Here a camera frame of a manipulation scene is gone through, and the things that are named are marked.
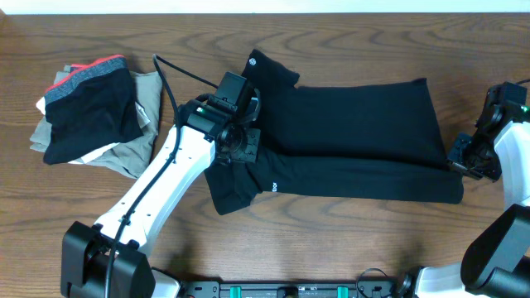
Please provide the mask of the black pants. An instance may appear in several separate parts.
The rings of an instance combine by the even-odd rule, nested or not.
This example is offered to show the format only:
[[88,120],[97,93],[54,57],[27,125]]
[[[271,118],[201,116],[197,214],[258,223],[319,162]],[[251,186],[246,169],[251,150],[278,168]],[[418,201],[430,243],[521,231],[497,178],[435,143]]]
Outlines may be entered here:
[[458,204],[461,174],[446,162],[427,81],[306,87],[299,74],[250,53],[243,70],[260,92],[253,163],[205,171],[214,207],[225,215],[263,192]]

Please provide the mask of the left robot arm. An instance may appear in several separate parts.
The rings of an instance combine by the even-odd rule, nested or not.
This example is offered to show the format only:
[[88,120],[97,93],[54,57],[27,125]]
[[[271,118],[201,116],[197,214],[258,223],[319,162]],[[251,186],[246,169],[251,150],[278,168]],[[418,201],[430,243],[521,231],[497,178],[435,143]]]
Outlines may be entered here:
[[64,297],[176,297],[180,282],[148,261],[159,233],[195,179],[218,160],[255,161],[258,96],[208,94],[180,106],[163,148],[96,222],[74,222],[62,240]]

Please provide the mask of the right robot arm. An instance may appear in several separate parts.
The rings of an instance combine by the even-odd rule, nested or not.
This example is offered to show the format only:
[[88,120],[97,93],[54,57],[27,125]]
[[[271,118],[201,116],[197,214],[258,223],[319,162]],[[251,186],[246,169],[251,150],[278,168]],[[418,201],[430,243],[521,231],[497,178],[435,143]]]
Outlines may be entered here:
[[504,212],[467,248],[463,260],[424,267],[413,297],[529,298],[529,107],[515,105],[494,134]]

